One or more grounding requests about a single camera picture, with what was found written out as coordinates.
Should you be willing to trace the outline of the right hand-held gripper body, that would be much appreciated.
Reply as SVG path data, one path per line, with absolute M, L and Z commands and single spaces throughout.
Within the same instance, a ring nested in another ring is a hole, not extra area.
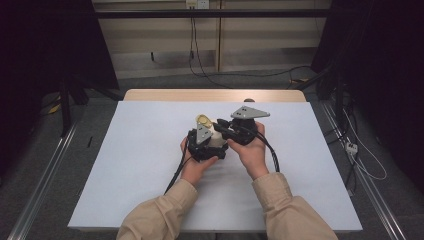
M 230 129 L 238 135 L 235 141 L 241 145 L 249 144 L 257 136 L 256 118 L 269 117 L 270 113 L 249 106 L 242 106 L 231 114 Z

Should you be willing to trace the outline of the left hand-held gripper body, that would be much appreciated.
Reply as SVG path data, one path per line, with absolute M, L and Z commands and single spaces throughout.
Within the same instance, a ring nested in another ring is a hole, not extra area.
M 201 124 L 197 124 L 197 127 L 190 130 L 188 133 L 188 150 L 197 162 L 208 160 L 216 156 L 214 151 L 215 147 L 208 146 L 212 136 L 211 129 L 214 128 L 206 128 Z

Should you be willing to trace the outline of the person's right hand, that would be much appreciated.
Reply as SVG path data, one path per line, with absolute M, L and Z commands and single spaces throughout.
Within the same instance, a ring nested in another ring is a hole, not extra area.
M 247 145 L 240 145 L 232 139 L 228 139 L 227 142 L 229 147 L 238 154 L 252 180 L 269 173 L 265 163 L 266 145 L 263 141 L 255 138 Z

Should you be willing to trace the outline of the person's left hand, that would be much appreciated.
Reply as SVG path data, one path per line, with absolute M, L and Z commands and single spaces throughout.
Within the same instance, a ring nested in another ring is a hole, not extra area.
M 214 165 L 219 158 L 213 156 L 208 160 L 202 162 L 197 162 L 191 156 L 191 153 L 185 148 L 187 138 L 184 138 L 180 144 L 181 150 L 183 152 L 183 168 L 181 171 L 181 179 L 186 180 L 191 185 L 196 186 L 200 179 L 202 178 L 204 172 Z

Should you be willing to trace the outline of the wooden table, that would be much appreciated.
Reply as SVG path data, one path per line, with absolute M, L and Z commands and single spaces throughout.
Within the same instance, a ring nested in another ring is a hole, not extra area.
M 130 89 L 125 101 L 305 102 L 299 90 L 254 89 Z

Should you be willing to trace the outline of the white table mat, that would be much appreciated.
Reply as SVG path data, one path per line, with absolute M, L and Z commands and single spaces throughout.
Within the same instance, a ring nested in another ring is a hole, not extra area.
M 362 225 L 311 105 L 255 103 L 273 147 L 269 169 L 279 168 L 291 191 L 303 197 L 336 232 Z M 181 159 L 180 142 L 195 118 L 227 119 L 236 102 L 122 101 L 68 223 L 82 231 L 118 228 L 139 203 L 164 193 Z M 184 218 L 184 232 L 262 232 L 265 224 L 251 179 L 237 154 L 209 168 L 199 197 Z

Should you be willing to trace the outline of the black horizontal bar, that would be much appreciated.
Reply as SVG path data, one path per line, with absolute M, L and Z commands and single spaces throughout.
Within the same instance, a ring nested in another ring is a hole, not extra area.
M 209 10 L 101 10 L 102 19 L 117 18 L 315 18 L 327 17 L 327 9 L 209 9 Z

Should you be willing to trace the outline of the black metal stand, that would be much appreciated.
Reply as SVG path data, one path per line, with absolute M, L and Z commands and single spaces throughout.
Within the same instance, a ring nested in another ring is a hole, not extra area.
M 62 137 L 66 136 L 72 125 L 69 98 L 72 98 L 77 105 L 85 105 L 89 101 L 88 95 L 86 94 L 82 83 L 72 76 L 65 76 L 60 82 Z

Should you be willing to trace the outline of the black curtain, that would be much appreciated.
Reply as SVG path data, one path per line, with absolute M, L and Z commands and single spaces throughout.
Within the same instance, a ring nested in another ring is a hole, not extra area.
M 424 0 L 332 0 L 316 72 L 340 71 L 397 166 L 424 194 Z
M 35 125 L 42 98 L 64 81 L 116 89 L 117 77 L 93 0 L 0 0 L 0 175 Z

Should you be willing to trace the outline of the beige wall cabinet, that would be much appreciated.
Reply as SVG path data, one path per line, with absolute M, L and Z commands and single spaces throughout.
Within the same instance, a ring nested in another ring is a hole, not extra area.
M 332 0 L 209 0 L 211 9 L 328 9 Z M 184 9 L 186 0 L 93 0 L 100 10 Z M 324 18 L 101 19 L 120 79 L 309 65 Z M 191 39 L 195 32 L 196 40 Z

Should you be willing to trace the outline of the white wall socket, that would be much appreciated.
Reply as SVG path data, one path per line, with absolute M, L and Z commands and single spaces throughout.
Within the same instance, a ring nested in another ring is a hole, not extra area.
M 187 9 L 206 10 L 210 8 L 209 0 L 186 0 Z

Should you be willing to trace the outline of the aluminium floor rail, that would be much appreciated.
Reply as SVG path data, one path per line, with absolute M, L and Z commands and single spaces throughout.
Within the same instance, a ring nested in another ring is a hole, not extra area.
M 390 209 L 389 205 L 385 201 L 383 195 L 378 190 L 375 182 L 382 181 L 387 178 L 387 171 L 381 161 L 375 156 L 375 154 L 363 143 L 363 141 L 358 136 L 357 131 L 355 130 L 354 124 L 348 117 L 345 110 L 342 110 L 341 117 L 343 120 L 347 122 L 349 126 L 349 130 L 352 132 L 353 136 L 342 135 L 342 130 L 340 129 L 341 124 L 336 122 L 336 113 L 333 107 L 329 103 L 322 103 L 322 109 L 332 127 L 335 128 L 334 132 L 340 142 L 341 146 L 344 149 L 344 152 L 347 154 L 347 158 L 349 162 L 353 165 L 357 179 L 361 182 L 364 191 L 366 192 L 371 204 L 373 205 L 382 225 L 384 226 L 386 232 L 389 235 L 390 240 L 406 240 L 406 235 L 401 229 L 399 222 L 397 221 L 393 211 Z M 354 140 L 359 144 L 360 147 L 363 148 L 365 152 L 367 152 L 381 167 L 384 175 L 382 177 L 377 177 L 371 174 L 362 159 L 359 157 L 357 153 L 355 156 L 349 154 L 345 150 L 345 144 L 347 142 L 352 142 Z
M 18 217 L 7 240 L 26 240 L 32 224 L 38 212 L 40 211 L 48 190 L 55 178 L 55 175 L 66 155 L 69 145 L 74 138 L 76 129 L 77 123 L 73 123 L 67 130 L 66 134 L 60 138 L 60 141 L 52 157 L 50 158 L 46 169 L 38 181 L 35 190 L 27 201 L 23 211 Z

